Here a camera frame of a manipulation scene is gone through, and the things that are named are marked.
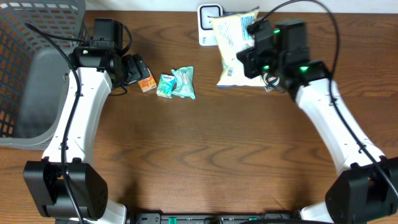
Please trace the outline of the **small orange tissue pack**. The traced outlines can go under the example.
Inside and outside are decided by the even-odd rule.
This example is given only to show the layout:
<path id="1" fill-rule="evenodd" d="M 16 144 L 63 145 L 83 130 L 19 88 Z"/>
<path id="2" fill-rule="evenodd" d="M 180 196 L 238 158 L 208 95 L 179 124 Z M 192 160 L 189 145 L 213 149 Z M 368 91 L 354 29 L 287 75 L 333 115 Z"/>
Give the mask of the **small orange tissue pack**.
<path id="1" fill-rule="evenodd" d="M 144 78 L 144 79 L 138 81 L 138 84 L 143 93 L 157 88 L 157 83 L 152 75 L 151 70 L 148 69 L 148 72 L 149 72 L 149 76 L 147 78 Z"/>

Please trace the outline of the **black round-label box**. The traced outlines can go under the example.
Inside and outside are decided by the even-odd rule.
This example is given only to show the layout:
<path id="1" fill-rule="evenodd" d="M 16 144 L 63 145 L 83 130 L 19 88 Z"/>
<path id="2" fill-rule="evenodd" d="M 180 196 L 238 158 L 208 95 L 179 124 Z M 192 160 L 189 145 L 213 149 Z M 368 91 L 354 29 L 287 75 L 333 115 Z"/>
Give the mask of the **black round-label box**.
<path id="1" fill-rule="evenodd" d="M 273 76 L 270 73 L 265 73 L 263 75 L 263 80 L 265 83 L 265 91 L 270 92 L 273 90 L 279 90 L 279 83 L 280 83 L 280 78 L 277 76 Z"/>

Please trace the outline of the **small teal tissue pack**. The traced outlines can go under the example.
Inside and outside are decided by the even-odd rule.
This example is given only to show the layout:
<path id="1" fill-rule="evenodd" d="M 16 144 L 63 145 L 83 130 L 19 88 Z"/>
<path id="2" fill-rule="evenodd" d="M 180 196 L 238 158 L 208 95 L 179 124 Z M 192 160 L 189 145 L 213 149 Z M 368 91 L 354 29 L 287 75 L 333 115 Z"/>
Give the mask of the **small teal tissue pack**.
<path id="1" fill-rule="evenodd" d="M 175 85 L 175 77 L 173 75 L 161 74 L 157 87 L 157 96 L 164 98 L 172 98 L 172 91 Z"/>

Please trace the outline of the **teal snack packet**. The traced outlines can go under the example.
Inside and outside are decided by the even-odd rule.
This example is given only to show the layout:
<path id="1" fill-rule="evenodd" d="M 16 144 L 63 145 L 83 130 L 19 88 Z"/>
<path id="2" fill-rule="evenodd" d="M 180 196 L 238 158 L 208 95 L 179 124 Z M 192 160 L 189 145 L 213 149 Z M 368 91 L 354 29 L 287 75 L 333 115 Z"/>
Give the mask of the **teal snack packet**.
<path id="1" fill-rule="evenodd" d="M 172 94 L 181 98 L 189 97 L 194 100 L 196 98 L 193 87 L 194 67 L 182 67 L 178 70 L 171 69 L 171 71 L 176 79 L 176 87 Z"/>

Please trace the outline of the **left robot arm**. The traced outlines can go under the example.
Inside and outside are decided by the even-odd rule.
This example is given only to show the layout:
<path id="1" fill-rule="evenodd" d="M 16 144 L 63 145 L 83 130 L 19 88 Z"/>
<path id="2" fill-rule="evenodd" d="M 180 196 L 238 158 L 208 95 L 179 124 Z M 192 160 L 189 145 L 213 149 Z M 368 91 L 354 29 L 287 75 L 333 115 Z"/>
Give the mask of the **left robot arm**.
<path id="1" fill-rule="evenodd" d="M 150 73 L 141 54 L 77 47 L 70 54 L 67 97 L 53 139 L 40 161 L 28 161 L 23 178 L 43 217 L 57 223 L 127 223 L 127 206 L 108 197 L 93 167 L 94 140 L 111 91 Z"/>

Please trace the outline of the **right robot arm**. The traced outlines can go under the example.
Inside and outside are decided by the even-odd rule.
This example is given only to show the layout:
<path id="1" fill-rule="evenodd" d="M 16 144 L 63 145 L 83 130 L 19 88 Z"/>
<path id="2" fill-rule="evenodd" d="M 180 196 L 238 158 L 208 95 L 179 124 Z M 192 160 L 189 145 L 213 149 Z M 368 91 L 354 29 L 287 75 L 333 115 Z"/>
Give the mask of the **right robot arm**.
<path id="1" fill-rule="evenodd" d="M 367 223 L 397 212 L 397 159 L 387 158 L 359 127 L 333 75 L 311 60 L 301 20 L 251 22 L 254 45 L 237 53 L 248 78 L 262 76 L 266 87 L 286 91 L 308 116 L 325 143 L 337 179 L 323 202 L 301 208 L 301 222 Z"/>

